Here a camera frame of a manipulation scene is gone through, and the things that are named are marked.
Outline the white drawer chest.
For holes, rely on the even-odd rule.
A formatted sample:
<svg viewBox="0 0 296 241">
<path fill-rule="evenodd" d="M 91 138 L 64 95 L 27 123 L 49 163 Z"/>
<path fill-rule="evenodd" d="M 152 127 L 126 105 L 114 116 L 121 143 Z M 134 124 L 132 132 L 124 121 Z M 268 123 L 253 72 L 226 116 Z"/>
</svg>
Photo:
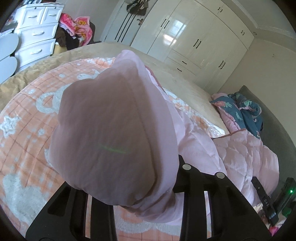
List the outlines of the white drawer chest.
<svg viewBox="0 0 296 241">
<path fill-rule="evenodd" d="M 19 44 L 15 51 L 17 71 L 22 71 L 53 54 L 55 35 L 64 5 L 60 3 L 26 4 L 19 7 L 14 19 L 14 33 Z"/>
</svg>

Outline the hanging bags on door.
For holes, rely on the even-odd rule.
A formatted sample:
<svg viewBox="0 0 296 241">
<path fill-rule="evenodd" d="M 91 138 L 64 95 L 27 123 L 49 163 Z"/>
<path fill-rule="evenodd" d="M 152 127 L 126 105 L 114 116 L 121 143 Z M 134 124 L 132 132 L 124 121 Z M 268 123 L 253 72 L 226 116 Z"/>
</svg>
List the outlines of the hanging bags on door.
<svg viewBox="0 0 296 241">
<path fill-rule="evenodd" d="M 148 7 L 149 1 L 138 0 L 128 4 L 126 10 L 130 14 L 144 16 L 147 13 Z"/>
</svg>

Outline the white glossy wardrobe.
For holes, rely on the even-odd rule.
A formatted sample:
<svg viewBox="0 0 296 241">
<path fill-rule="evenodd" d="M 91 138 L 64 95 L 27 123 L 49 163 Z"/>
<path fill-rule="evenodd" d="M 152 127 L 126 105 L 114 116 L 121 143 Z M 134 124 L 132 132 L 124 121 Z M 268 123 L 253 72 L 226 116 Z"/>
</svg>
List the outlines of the white glossy wardrobe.
<svg viewBox="0 0 296 241">
<path fill-rule="evenodd" d="M 157 1 L 131 47 L 214 94 L 253 39 L 248 27 L 222 1 Z"/>
</svg>

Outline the orange white fleece blanket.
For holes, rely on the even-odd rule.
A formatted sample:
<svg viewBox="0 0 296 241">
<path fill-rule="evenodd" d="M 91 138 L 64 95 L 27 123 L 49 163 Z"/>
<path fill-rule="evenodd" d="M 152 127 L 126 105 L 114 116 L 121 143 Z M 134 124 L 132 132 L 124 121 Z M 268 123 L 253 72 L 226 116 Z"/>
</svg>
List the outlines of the orange white fleece blanket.
<svg viewBox="0 0 296 241">
<path fill-rule="evenodd" d="M 1 207 L 22 236 L 64 182 L 48 161 L 64 90 L 74 81 L 96 78 L 114 59 L 76 60 L 33 77 L 1 111 Z M 210 137 L 229 133 L 206 92 L 176 74 L 161 77 L 153 72 L 169 100 L 195 125 Z M 114 214 L 118 240 L 179 240 L 179 226 L 144 222 L 121 207 Z"/>
</svg>

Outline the pink cartoon blanket pile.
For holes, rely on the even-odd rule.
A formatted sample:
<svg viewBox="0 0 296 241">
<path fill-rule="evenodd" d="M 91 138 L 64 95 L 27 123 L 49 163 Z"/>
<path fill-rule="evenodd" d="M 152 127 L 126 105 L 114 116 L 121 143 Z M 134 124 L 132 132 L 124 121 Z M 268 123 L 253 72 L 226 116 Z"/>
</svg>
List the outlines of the pink cartoon blanket pile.
<svg viewBox="0 0 296 241">
<path fill-rule="evenodd" d="M 73 19 L 70 15 L 62 13 L 59 19 L 61 28 L 71 37 L 78 37 L 80 46 L 86 46 L 92 39 L 93 31 L 90 26 L 89 16 L 79 16 Z"/>
</svg>

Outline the white bedroom door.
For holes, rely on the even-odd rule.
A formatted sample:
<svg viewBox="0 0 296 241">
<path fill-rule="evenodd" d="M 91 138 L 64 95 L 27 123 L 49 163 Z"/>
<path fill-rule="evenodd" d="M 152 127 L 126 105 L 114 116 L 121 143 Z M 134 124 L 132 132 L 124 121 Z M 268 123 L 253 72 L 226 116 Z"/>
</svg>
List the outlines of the white bedroom door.
<svg viewBox="0 0 296 241">
<path fill-rule="evenodd" d="M 119 42 L 130 46 L 140 26 L 157 1 L 148 1 L 145 15 L 129 13 L 126 8 L 133 1 L 119 1 L 100 37 L 101 42 Z"/>
</svg>

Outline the pink quilted jacket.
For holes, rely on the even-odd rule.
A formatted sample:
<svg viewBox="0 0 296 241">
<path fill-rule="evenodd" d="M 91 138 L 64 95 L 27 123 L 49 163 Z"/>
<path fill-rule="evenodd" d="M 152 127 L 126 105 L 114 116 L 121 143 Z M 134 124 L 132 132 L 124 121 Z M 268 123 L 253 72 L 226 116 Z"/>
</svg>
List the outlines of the pink quilted jacket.
<svg viewBox="0 0 296 241">
<path fill-rule="evenodd" d="M 253 177 L 268 194 L 278 185 L 278 158 L 260 139 L 247 130 L 210 138 L 132 51 L 64 90 L 48 158 L 70 186 L 144 221 L 180 225 L 179 157 L 202 173 L 224 173 L 252 206 Z"/>
</svg>

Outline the beige bed sheet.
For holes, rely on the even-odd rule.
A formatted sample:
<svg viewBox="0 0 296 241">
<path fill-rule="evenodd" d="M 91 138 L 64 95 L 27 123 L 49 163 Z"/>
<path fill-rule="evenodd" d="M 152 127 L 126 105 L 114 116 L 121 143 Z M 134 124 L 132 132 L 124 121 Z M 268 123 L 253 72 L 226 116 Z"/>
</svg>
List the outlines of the beige bed sheet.
<svg viewBox="0 0 296 241">
<path fill-rule="evenodd" d="M 7 103 L 30 82 L 60 65 L 79 59 L 116 57 L 123 50 L 133 51 L 152 70 L 162 87 L 175 94 L 205 119 L 223 129 L 226 134 L 229 134 L 219 112 L 210 104 L 212 100 L 210 94 L 189 80 L 186 80 L 181 74 L 171 69 L 165 63 L 132 47 L 119 43 L 104 42 L 66 51 L 40 60 L 25 70 L 16 73 L 1 84 L 1 109 L 4 109 Z"/>
</svg>

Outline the teal pink floral duvet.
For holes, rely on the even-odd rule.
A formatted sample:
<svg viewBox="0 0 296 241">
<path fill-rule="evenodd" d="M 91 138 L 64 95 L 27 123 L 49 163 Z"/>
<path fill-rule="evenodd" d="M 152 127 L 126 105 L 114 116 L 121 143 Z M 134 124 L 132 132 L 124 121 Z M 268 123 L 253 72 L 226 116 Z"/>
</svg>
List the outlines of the teal pink floral duvet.
<svg viewBox="0 0 296 241">
<path fill-rule="evenodd" d="M 212 95 L 210 103 L 217 108 L 230 133 L 246 129 L 258 139 L 261 138 L 263 120 L 259 104 L 239 92 L 234 94 L 215 93 Z"/>
</svg>

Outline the white rounded desk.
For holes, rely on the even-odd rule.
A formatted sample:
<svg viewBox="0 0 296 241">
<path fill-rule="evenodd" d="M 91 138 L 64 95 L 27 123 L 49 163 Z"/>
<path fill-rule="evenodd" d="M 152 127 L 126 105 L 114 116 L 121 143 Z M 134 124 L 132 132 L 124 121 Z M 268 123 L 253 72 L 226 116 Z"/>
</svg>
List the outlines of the white rounded desk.
<svg viewBox="0 0 296 241">
<path fill-rule="evenodd" d="M 0 82 L 5 82 L 16 71 L 18 61 L 12 56 L 19 44 L 19 37 L 15 33 L 9 33 L 1 37 L 1 70 Z"/>
</svg>

